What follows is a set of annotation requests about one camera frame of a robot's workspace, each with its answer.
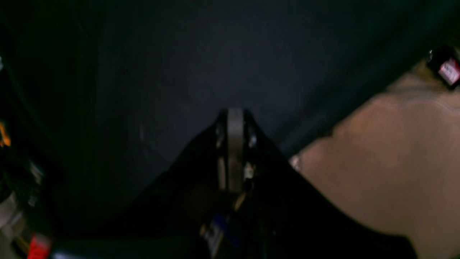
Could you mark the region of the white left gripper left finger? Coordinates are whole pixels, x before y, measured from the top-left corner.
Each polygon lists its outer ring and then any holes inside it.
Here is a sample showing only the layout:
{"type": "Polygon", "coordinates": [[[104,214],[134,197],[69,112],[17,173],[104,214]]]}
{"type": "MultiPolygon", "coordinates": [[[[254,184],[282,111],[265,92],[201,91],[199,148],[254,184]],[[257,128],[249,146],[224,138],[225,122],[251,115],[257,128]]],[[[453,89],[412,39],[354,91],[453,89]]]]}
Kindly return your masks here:
{"type": "Polygon", "coordinates": [[[222,110],[170,169],[89,235],[56,242],[52,259],[239,257],[235,226],[245,201],[245,111],[222,110]]]}

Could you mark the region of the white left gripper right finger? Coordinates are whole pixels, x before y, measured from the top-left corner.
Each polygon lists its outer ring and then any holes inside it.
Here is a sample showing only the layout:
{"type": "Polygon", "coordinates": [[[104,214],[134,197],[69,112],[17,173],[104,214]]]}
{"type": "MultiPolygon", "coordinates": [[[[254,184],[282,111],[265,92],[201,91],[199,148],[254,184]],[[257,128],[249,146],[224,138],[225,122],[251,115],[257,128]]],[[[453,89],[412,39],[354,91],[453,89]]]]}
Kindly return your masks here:
{"type": "Polygon", "coordinates": [[[416,259],[401,235],[382,234],[345,215],[302,177],[243,111],[252,168],[243,205],[250,259],[416,259]]]}

